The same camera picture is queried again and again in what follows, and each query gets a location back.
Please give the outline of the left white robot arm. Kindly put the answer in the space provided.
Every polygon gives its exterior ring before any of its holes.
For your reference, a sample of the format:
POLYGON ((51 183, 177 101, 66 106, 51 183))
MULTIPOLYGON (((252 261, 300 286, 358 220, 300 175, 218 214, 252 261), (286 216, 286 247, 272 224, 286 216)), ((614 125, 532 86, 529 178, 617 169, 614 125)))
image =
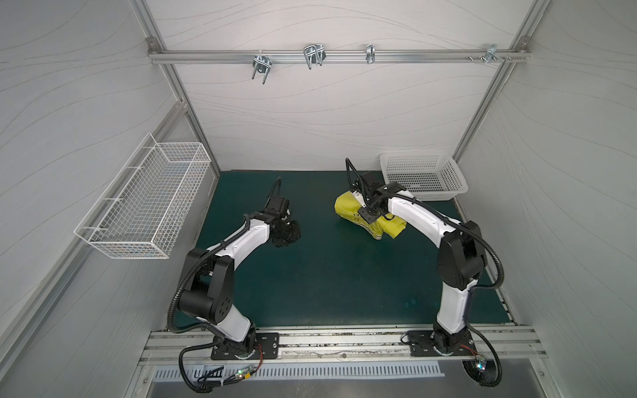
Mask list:
POLYGON ((252 355, 256 326, 234 305, 236 270, 261 245, 286 247, 299 239, 300 224, 291 219, 290 200, 271 194, 262 210, 244 215, 239 230, 206 250, 188 253, 169 305, 169 330, 185 333, 204 327, 239 358, 252 355))

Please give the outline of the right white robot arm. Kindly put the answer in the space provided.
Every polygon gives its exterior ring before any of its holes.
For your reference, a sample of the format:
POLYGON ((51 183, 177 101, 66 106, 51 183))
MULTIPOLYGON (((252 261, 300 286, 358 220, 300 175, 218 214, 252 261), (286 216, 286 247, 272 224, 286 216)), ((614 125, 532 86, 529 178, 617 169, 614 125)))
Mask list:
POLYGON ((437 269, 442 280, 441 306, 433 324, 431 340, 443 356, 451 355, 468 333, 466 312, 470 292, 486 266, 477 224, 451 219, 411 195, 396 182, 384 184, 365 173, 349 181, 363 207, 365 222, 399 217, 416 228, 438 249, 437 269))

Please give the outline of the white plastic perforated basket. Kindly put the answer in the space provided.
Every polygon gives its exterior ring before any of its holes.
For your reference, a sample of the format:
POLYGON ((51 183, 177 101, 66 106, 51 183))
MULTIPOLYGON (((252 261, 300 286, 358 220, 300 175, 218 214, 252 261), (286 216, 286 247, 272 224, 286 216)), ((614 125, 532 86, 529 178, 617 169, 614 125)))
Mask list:
POLYGON ((460 167, 444 153, 385 153, 380 164, 386 183, 396 182, 423 202, 450 201, 469 191, 460 167))

